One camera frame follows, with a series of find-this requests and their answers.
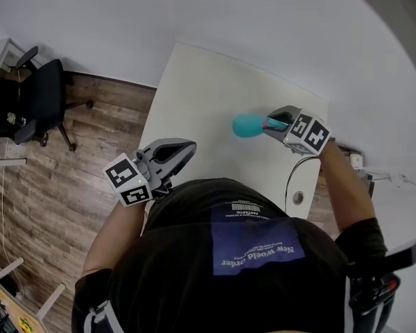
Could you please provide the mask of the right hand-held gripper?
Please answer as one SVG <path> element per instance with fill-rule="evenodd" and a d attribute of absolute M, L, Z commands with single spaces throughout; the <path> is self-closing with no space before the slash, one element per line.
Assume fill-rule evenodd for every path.
<path fill-rule="evenodd" d="M 264 129 L 263 131 L 300 155 L 319 156 L 331 136 L 331 129 L 321 118 L 293 105 L 279 108 L 271 112 L 268 117 L 277 121 L 294 121 L 289 130 Z"/>

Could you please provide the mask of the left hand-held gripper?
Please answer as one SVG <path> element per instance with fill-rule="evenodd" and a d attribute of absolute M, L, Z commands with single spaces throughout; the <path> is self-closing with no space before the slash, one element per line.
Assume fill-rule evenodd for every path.
<path fill-rule="evenodd" d="M 170 177 L 187 165 L 196 150 L 189 139 L 156 139 L 143 150 L 120 154 L 104 168 L 104 176 L 124 207 L 159 200 L 171 190 Z"/>

